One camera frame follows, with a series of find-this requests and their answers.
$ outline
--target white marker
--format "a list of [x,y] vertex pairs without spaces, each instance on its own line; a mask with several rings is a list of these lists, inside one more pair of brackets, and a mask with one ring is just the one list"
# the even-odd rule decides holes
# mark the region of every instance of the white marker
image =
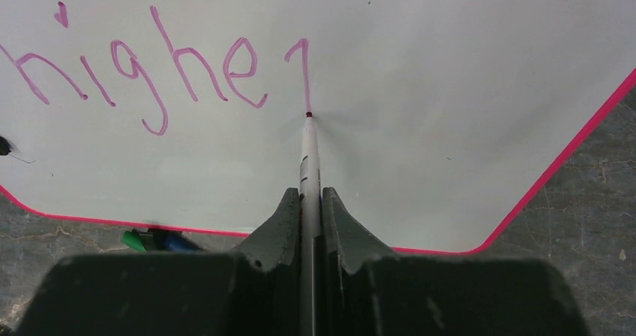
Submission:
[[316,255],[314,240],[320,236],[320,160],[318,138],[311,112],[307,112],[302,133],[300,163],[301,207],[301,290],[300,335],[315,335],[316,320]]

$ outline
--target pink edge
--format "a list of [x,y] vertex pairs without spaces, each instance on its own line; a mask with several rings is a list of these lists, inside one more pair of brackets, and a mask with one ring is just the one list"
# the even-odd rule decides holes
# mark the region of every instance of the pink edge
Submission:
[[77,222],[90,222],[90,223],[96,223],[96,224],[108,224],[108,225],[114,225],[114,226],[155,228],[155,229],[162,229],[162,230],[183,231],[186,233],[211,233],[213,235],[234,236],[234,237],[249,236],[249,233],[244,233],[244,232],[217,231],[215,229],[194,229],[190,227],[157,225],[157,224],[150,224],[150,223],[127,222],[127,221],[116,221],[116,220],[101,220],[97,218],[65,216],[61,214],[47,214],[46,212],[38,211],[36,209],[30,208],[27,205],[21,203],[17,198],[15,198],[14,195],[9,193],[9,191],[6,188],[4,188],[1,184],[0,184],[0,194],[4,194],[12,203],[15,203],[16,205],[24,209],[29,214],[43,216],[45,218],[55,218],[58,220],[69,220],[69,221],[77,221]]
[[[517,216],[517,214],[526,207],[528,202],[535,196],[539,190],[545,185],[546,182],[554,175],[554,173],[561,167],[561,165],[568,160],[568,158],[574,153],[574,151],[578,148],[578,146],[583,143],[583,141],[594,131],[594,129],[599,126],[601,121],[607,117],[607,115],[611,112],[611,110],[630,92],[634,86],[636,86],[636,69],[634,69],[623,81],[616,91],[610,96],[610,98],[603,103],[600,109],[592,116],[592,118],[583,126],[583,128],[576,134],[574,139],[570,141],[570,143],[561,151],[559,156],[550,164],[550,166],[539,176],[538,180],[532,185],[532,187],[526,192],[523,197],[519,200],[517,205],[515,205],[512,210],[508,213],[508,215],[503,219],[503,221],[499,224],[499,226],[493,231],[493,233],[486,238],[483,244],[480,246],[473,248],[472,250],[466,251],[440,251],[440,250],[421,250],[417,248],[406,248],[406,247],[393,247],[397,252],[405,252],[411,254],[430,254],[430,255],[445,255],[445,256],[462,256],[462,255],[471,255],[477,254],[489,248],[491,244],[499,237],[499,235],[503,232],[503,230],[512,222],[512,220]],[[114,221],[114,220],[98,220],[95,218],[85,218],[85,217],[74,217],[74,216],[63,216],[59,214],[47,214],[33,208],[28,207],[27,205],[21,203],[17,198],[14,197],[9,191],[2,187],[0,184],[0,193],[4,194],[12,203],[15,203],[19,207],[23,208],[28,213],[38,216],[44,216],[45,218],[56,218],[59,220],[70,220],[70,221],[79,221],[79,222],[92,222],[99,224],[111,224],[116,226],[129,226],[129,227],[154,227],[161,228],[165,230],[175,230],[175,231],[185,231],[189,233],[211,233],[213,235],[221,235],[221,236],[235,236],[235,237],[246,237],[249,234],[243,232],[230,232],[230,231],[218,231],[213,229],[193,229],[188,227],[177,227],[177,226],[166,226],[166,225],[152,225],[149,223],[136,223],[136,222],[126,222],[126,221]]]

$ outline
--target pink handwriting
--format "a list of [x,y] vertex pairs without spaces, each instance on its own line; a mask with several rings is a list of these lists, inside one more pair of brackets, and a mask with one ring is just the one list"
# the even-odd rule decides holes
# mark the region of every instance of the pink handwriting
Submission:
[[179,56],[185,53],[190,53],[191,55],[196,57],[196,59],[198,59],[199,62],[201,62],[205,70],[208,71],[208,75],[210,76],[210,80],[212,81],[212,85],[214,86],[214,90],[216,90],[218,97],[223,101],[227,101],[227,98],[223,96],[221,87],[219,87],[218,85],[217,78],[215,76],[214,71],[212,71],[212,67],[210,67],[210,64],[203,58],[203,56],[198,51],[196,51],[195,49],[191,47],[175,49],[173,47],[173,43],[170,42],[170,39],[168,38],[168,34],[166,33],[166,29],[164,28],[164,25],[161,23],[161,20],[159,19],[159,12],[157,11],[157,8],[155,6],[150,7],[150,14],[152,15],[154,24],[157,25],[157,29],[159,29],[159,32],[161,33],[161,36],[163,37],[163,41],[165,41],[166,46],[168,46],[168,52],[170,52],[170,55],[172,56],[172,61],[175,63],[175,66],[177,67],[177,71],[181,75],[181,78],[183,79],[183,83],[185,84],[185,88],[187,89],[187,92],[190,93],[190,97],[192,97],[192,100],[196,102],[199,100],[199,98],[197,97],[197,94],[194,93],[194,90],[192,89],[192,85],[190,84],[190,80],[188,79],[188,75],[185,74],[185,71],[183,70],[183,66],[181,66],[181,62],[179,61]]
[[[117,56],[117,47],[122,47],[128,54],[128,57],[130,58],[130,68],[132,69],[130,73],[124,71],[124,69],[122,69],[122,66],[119,64],[119,57]],[[161,114],[163,115],[163,123],[161,124],[161,129],[159,129],[159,131],[155,131],[155,130],[152,130],[150,126],[148,126],[148,123],[146,123],[146,120],[142,119],[141,122],[143,123],[145,129],[148,130],[148,132],[150,132],[151,134],[154,134],[157,136],[161,136],[165,134],[166,129],[168,128],[168,111],[166,110],[166,107],[164,106],[164,102],[161,100],[161,97],[159,97],[159,94],[157,93],[157,90],[155,89],[155,85],[152,84],[150,77],[148,76],[146,71],[143,69],[141,64],[137,61],[137,56],[133,53],[131,48],[128,47],[126,43],[124,43],[124,41],[120,41],[120,40],[114,40],[113,42],[110,43],[110,54],[112,56],[112,63],[115,64],[115,67],[117,68],[117,71],[120,74],[133,80],[139,77],[139,74],[143,76],[143,79],[145,80],[145,83],[148,84],[148,87],[150,88],[150,91],[152,92],[154,99],[157,101],[157,104],[159,105],[159,108],[161,108]]]
[[101,95],[103,96],[103,99],[106,100],[106,102],[111,107],[115,107],[115,103],[110,100],[110,97],[108,97],[108,94],[106,93],[106,89],[101,85],[101,82],[99,82],[98,78],[95,76],[95,73],[91,69],[91,66],[89,65],[89,62],[86,61],[86,57],[80,56],[79,57],[79,61],[82,62],[82,65],[84,65],[84,68],[86,69],[86,72],[88,72],[88,75],[91,77],[91,80],[93,80],[93,83],[100,90]]
[[304,106],[307,109],[307,112],[311,112],[311,102],[309,98],[309,66],[308,66],[308,53],[309,53],[309,41],[306,38],[301,38],[298,43],[292,46],[289,51],[285,54],[285,61],[289,62],[293,53],[302,48],[302,76],[304,82]]
[[[240,49],[241,46],[244,46],[244,45],[247,51],[250,53],[250,57],[251,57],[250,70],[246,73],[230,72],[230,62],[232,61],[232,57],[234,57],[234,54],[236,53],[236,51]],[[225,80],[227,81],[229,88],[232,90],[232,92],[234,92],[234,95],[239,96],[243,101],[247,102],[252,107],[259,109],[263,107],[263,104],[265,103],[265,101],[267,101],[267,94],[264,94],[258,103],[254,103],[252,102],[252,100],[245,97],[241,92],[239,92],[239,90],[237,90],[236,86],[234,85],[234,81],[232,81],[233,78],[254,76],[254,74],[256,74],[257,72],[257,63],[258,63],[257,53],[256,51],[254,51],[252,44],[247,38],[241,37],[238,40],[236,40],[236,42],[232,45],[232,47],[229,48],[229,51],[227,52],[227,55],[225,56],[225,60],[223,60],[223,75],[225,76]]]
[[11,54],[7,51],[7,49],[5,49],[1,44],[0,44],[0,50],[2,50],[2,52],[7,56],[9,61],[11,61],[13,66],[15,66],[15,68],[18,70],[20,75],[22,75],[22,78],[26,81],[26,84],[31,89],[31,92],[33,92],[33,94],[37,96],[37,98],[42,100],[42,102],[44,102],[45,104],[47,105],[50,104],[49,99],[46,96],[44,96],[42,91],[40,91],[40,89],[31,80],[31,77],[29,77],[29,75],[26,74],[26,71],[24,71],[23,65],[31,59],[40,60],[44,62],[45,64],[49,65],[51,68],[53,68],[53,70],[58,71],[58,74],[64,77],[64,79],[73,87],[73,89],[75,90],[75,92],[77,92],[77,94],[79,95],[81,99],[86,100],[87,98],[89,98],[89,96],[87,96],[84,92],[82,92],[80,87],[61,68],[57,67],[55,64],[53,64],[51,61],[47,60],[46,58],[36,53],[30,52],[18,58],[17,60],[14,60],[13,56],[11,56]]
[[58,20],[58,22],[62,26],[68,29],[68,16],[66,15],[66,5],[64,4],[64,2],[60,1],[58,2],[58,6],[60,11],[54,13],[53,17],[55,17],[55,19]]

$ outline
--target stained floor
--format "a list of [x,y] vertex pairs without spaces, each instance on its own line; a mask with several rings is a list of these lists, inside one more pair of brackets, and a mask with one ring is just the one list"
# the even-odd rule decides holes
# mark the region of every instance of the stained floor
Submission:
[[[636,335],[636,92],[625,97],[485,252],[534,257],[570,283],[594,335]],[[15,327],[61,257],[130,252],[125,227],[26,214],[0,196],[0,323]],[[189,234],[209,250],[239,238]]]

